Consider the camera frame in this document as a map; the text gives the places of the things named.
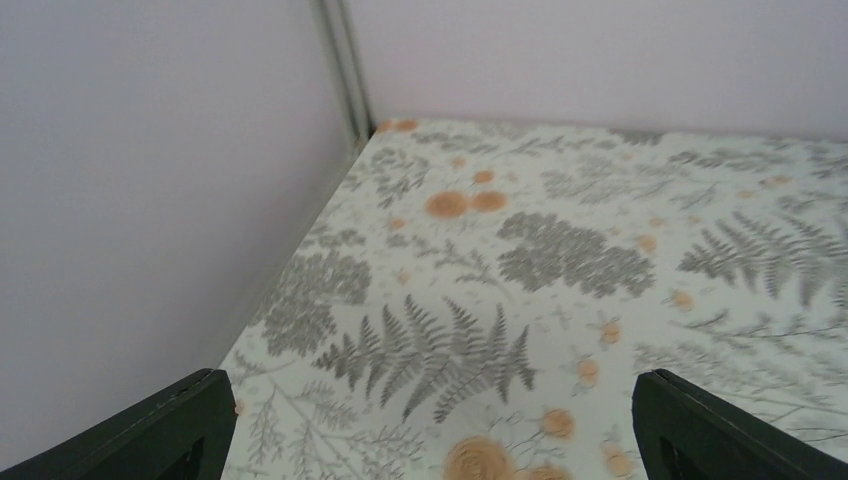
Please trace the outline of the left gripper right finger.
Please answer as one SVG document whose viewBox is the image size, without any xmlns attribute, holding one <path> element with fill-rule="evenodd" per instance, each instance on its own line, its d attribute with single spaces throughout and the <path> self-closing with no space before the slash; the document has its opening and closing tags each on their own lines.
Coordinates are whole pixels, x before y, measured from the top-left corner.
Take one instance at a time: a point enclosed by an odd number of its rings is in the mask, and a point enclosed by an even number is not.
<svg viewBox="0 0 848 480">
<path fill-rule="evenodd" d="M 845 462 L 665 369 L 637 377 L 631 412 L 650 480 L 847 477 Z"/>
</svg>

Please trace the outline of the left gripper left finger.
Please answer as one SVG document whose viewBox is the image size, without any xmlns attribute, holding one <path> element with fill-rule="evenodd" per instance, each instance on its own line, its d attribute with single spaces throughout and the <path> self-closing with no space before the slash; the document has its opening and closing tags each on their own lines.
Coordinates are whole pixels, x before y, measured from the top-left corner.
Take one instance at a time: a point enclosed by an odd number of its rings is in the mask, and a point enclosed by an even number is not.
<svg viewBox="0 0 848 480">
<path fill-rule="evenodd" d="M 3 479 L 220 479 L 237 422 L 227 373 L 201 369 Z"/>
</svg>

